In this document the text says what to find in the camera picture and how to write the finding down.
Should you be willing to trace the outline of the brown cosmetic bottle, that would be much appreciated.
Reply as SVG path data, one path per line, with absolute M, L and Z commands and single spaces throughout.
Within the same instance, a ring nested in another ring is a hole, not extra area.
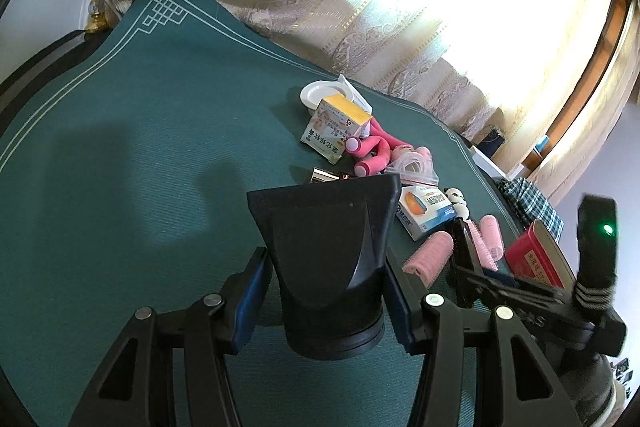
M 310 183 L 326 183 L 333 181 L 348 180 L 352 177 L 348 172 L 329 171 L 326 169 L 314 168 L 311 171 Z

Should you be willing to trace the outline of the pink foam curler rod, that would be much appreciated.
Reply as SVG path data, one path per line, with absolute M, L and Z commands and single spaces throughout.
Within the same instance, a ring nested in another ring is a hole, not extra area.
M 365 178 L 381 173 L 401 154 L 413 150 L 413 146 L 387 133 L 378 121 L 372 118 L 367 138 L 351 136 L 345 142 L 345 150 L 357 159 L 354 175 L 357 178 Z

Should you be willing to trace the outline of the plaid folded cloth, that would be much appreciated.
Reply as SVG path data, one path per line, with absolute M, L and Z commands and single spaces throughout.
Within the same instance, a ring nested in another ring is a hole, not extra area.
M 526 178 L 514 178 L 499 181 L 497 187 L 524 227 L 529 227 L 535 220 L 539 220 L 555 242 L 559 243 L 564 221 L 536 185 Z

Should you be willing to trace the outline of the clear tape dispenser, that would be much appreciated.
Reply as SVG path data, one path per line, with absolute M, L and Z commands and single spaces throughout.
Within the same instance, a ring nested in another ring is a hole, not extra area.
M 406 185 L 437 186 L 439 184 L 432 153 L 425 146 L 403 145 L 395 147 L 385 172 L 397 173 L 401 183 Z

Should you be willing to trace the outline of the white power strip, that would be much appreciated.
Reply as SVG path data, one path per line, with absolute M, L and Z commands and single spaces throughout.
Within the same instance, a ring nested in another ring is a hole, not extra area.
M 484 171 L 489 178 L 494 180 L 509 179 L 509 176 L 475 145 L 470 147 L 470 154 L 474 164 L 477 165 L 480 170 Z

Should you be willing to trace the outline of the panda figurine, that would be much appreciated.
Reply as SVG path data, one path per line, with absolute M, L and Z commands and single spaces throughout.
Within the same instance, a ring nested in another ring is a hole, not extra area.
M 458 188 L 449 187 L 446 188 L 445 195 L 449 199 L 452 208 L 454 208 L 454 211 L 457 213 L 457 217 L 463 220 L 468 220 L 470 217 L 470 210 L 462 192 Z

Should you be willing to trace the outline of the white round lid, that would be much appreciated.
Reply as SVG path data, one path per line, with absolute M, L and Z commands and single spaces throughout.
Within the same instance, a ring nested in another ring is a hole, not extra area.
M 317 80 L 303 87 L 299 93 L 299 100 L 306 109 L 314 112 L 324 98 L 334 94 L 346 94 L 344 86 L 340 82 Z

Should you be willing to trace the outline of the white tube sachet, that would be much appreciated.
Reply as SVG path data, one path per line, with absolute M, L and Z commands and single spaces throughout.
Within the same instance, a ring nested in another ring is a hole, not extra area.
M 351 82 L 346 79 L 344 75 L 339 75 L 337 77 L 337 82 L 344 89 L 345 96 L 349 99 L 349 101 L 364 110 L 367 114 L 371 115 L 373 113 L 372 106 L 369 104 L 369 102 L 365 98 L 363 98 L 361 93 L 354 87 Z

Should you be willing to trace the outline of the red tin box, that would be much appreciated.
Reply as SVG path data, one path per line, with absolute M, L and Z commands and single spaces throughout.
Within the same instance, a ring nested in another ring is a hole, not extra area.
M 506 263 L 516 277 L 571 291 L 576 277 L 560 246 L 540 220 L 506 250 Z

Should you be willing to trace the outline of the blue cup on sill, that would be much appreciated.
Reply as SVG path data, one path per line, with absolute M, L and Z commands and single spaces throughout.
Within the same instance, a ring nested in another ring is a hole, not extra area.
M 549 143 L 549 137 L 543 134 L 539 137 L 533 148 L 529 151 L 527 156 L 523 159 L 522 165 L 528 172 L 533 172 L 544 160 L 544 154 L 542 153 Z

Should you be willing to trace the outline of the green table mat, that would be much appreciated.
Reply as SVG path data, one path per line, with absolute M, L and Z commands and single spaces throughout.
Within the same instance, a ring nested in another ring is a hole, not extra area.
M 136 0 L 102 46 L 51 80 L 1 137 L 1 366 L 39 426 L 67 426 L 134 311 L 179 310 L 262 246 L 246 192 L 331 168 L 299 142 L 307 83 L 330 75 L 214 0 Z M 358 86 L 397 138 L 426 145 L 472 215 L 522 226 L 453 131 Z M 357 358 L 286 343 L 273 277 L 252 341 L 228 358 L 243 426 L 405 426 L 422 360 L 388 317 Z

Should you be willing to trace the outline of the black hair dryer nozzle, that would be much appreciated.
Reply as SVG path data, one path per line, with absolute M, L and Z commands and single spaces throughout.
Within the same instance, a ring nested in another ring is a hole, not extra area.
M 396 174 L 251 191 L 247 206 L 278 278 L 290 348 L 311 360 L 356 357 L 384 334 L 387 236 Z

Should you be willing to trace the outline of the blue white medicine box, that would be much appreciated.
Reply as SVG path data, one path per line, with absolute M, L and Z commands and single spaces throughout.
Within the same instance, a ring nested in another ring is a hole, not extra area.
M 431 185 L 407 185 L 401 189 L 396 217 L 413 241 L 422 239 L 457 217 L 448 197 Z

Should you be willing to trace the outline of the pink hair roller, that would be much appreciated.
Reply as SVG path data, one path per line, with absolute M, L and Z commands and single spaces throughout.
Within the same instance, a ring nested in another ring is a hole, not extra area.
M 504 244 L 500 225 L 493 215 L 480 219 L 480 235 L 488 249 L 488 253 L 495 261 L 500 260 L 504 253 Z
M 454 252 L 454 239 L 445 231 L 437 231 L 402 266 L 402 272 L 417 277 L 425 288 L 431 287 Z
M 471 233 L 472 241 L 477 253 L 478 261 L 483 269 L 491 270 L 494 272 L 498 271 L 497 262 L 495 262 L 494 258 L 491 256 L 488 247 L 480 234 L 480 230 L 477 228 L 477 225 L 471 220 L 468 219 L 465 221 L 466 225 L 469 228 Z

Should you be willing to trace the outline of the yellow white carton box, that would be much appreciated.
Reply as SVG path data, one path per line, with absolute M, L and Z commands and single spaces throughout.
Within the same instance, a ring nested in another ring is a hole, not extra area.
M 344 95 L 322 98 L 310 117 L 300 142 L 335 165 L 345 152 L 349 138 L 359 138 L 372 116 Z

